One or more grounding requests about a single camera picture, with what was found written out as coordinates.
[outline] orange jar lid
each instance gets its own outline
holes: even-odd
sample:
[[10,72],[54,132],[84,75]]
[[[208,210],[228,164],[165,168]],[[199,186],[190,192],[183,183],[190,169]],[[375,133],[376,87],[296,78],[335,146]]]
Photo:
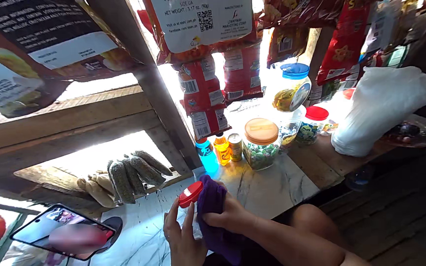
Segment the orange jar lid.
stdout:
[[277,140],[279,128],[266,118],[254,118],[244,126],[246,139],[257,145],[269,145]]

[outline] red lid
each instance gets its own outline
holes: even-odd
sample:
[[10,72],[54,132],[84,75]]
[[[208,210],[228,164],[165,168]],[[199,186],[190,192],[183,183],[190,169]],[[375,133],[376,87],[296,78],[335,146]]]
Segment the red lid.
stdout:
[[351,100],[351,97],[353,96],[354,92],[355,92],[355,88],[343,90],[343,96],[345,97],[345,99]]
[[307,107],[305,117],[315,121],[323,121],[328,118],[328,111],[318,106]]
[[197,181],[188,186],[178,197],[179,206],[182,209],[189,207],[191,202],[196,202],[202,190],[203,183],[201,181]]

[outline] white plastic bag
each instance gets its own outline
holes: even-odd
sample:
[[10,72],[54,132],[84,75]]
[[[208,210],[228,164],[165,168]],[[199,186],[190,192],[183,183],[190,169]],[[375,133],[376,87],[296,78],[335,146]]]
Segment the white plastic bag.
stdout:
[[364,68],[349,114],[331,137],[340,154],[366,156],[384,133],[426,105],[426,74],[417,67]]

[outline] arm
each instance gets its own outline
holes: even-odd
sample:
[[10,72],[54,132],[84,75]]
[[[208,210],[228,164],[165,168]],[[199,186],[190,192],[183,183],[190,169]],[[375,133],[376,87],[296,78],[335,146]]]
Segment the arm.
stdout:
[[355,254],[313,233],[253,215],[229,193],[224,204],[222,214],[205,214],[205,222],[252,239],[283,265],[369,265]]

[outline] gatorade bottle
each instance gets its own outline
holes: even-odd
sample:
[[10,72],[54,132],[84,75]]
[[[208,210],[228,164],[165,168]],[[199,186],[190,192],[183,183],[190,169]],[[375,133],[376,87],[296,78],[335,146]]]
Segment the gatorade bottle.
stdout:
[[223,132],[216,135],[216,139],[213,143],[216,149],[216,157],[222,166],[225,166],[230,162],[231,159],[231,151],[230,151],[230,143],[223,136]]
[[213,146],[206,139],[199,139],[196,143],[196,152],[200,156],[200,160],[205,167],[206,172],[216,172],[218,169],[218,161],[216,160],[216,155],[213,153]]

